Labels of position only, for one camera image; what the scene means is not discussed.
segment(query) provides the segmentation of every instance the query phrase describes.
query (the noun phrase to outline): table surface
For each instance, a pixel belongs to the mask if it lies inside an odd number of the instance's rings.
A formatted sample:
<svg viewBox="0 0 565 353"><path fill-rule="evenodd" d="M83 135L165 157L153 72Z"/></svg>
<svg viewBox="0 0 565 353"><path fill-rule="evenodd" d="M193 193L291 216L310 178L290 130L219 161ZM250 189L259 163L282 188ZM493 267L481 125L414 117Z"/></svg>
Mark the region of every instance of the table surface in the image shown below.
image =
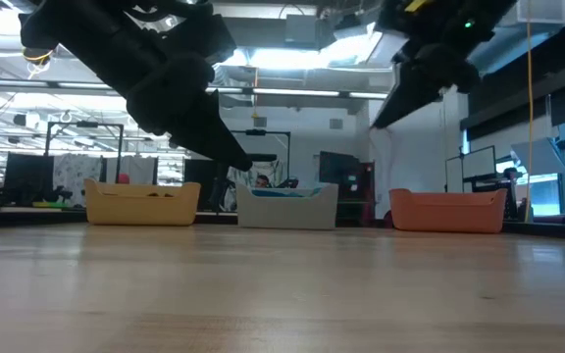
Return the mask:
<svg viewBox="0 0 565 353"><path fill-rule="evenodd" d="M0 352L565 352L565 241L0 228Z"/></svg>

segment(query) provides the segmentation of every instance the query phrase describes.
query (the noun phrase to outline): white wall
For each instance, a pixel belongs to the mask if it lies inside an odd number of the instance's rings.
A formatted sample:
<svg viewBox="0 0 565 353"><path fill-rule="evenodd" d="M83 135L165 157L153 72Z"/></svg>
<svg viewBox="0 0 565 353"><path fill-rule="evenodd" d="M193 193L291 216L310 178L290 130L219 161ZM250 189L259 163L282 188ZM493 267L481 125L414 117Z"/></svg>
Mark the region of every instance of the white wall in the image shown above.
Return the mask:
<svg viewBox="0 0 565 353"><path fill-rule="evenodd" d="M369 102L376 117L381 102ZM467 97L454 91L384 130L370 132L370 158L376 162L376 217L390 209L389 190L443 192L445 160L459 153L459 121L468 116Z"/></svg>
<svg viewBox="0 0 565 353"><path fill-rule="evenodd" d="M545 137L557 137L559 130L552 126L550 116L534 119L534 136L538 140ZM529 141L529 122L511 126L487 136L470 141L470 148L477 149L495 146L496 158L508 156L511 153L511 145Z"/></svg>
<svg viewBox="0 0 565 353"><path fill-rule="evenodd" d="M349 116L345 109L303 108L301 110L262 107L257 110L260 117L267 118L267 131L291 132L290 174L300 180L300 185L315 184L317 165L314 156L320 151L358 155L355 142L356 117ZM253 129L252 108L232 108L220 111L229 129ZM343 119L343 129L330 129L331 119ZM272 136L252 137L240 135L239 144L246 153L273 153L286 160L286 137L277 141Z"/></svg>

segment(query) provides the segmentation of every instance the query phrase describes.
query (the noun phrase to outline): person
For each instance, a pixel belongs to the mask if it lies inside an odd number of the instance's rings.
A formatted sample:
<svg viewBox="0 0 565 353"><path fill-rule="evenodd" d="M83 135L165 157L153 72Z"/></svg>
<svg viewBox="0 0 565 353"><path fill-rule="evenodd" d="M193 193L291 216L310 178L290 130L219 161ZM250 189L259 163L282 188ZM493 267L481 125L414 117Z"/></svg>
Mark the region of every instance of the person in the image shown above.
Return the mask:
<svg viewBox="0 0 565 353"><path fill-rule="evenodd" d="M256 188L266 188L269 187L270 185L270 179L266 176L263 175L258 175L256 177L256 182L254 183L254 186Z"/></svg>

